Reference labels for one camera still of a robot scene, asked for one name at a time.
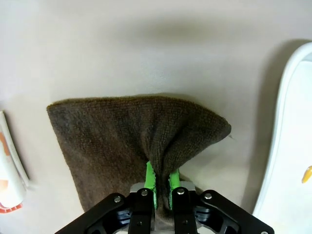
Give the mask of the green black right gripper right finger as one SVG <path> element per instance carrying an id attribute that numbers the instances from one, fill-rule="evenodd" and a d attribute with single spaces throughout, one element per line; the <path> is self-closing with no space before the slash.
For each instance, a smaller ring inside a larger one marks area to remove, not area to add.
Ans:
<path id="1" fill-rule="evenodd" d="M 196 234 L 204 227 L 214 234 L 273 234 L 272 227 L 214 190 L 198 194 L 193 183 L 169 175 L 170 207 L 176 234 Z"/>

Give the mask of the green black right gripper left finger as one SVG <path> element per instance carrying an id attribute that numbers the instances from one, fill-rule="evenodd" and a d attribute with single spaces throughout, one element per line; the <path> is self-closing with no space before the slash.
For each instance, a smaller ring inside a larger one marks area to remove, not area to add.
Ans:
<path id="1" fill-rule="evenodd" d="M 145 182 L 134 187 L 136 190 L 127 197 L 108 195 L 57 233 L 115 234 L 125 229 L 129 234 L 149 234 L 156 207 L 156 175 L 150 162 L 146 164 Z"/>

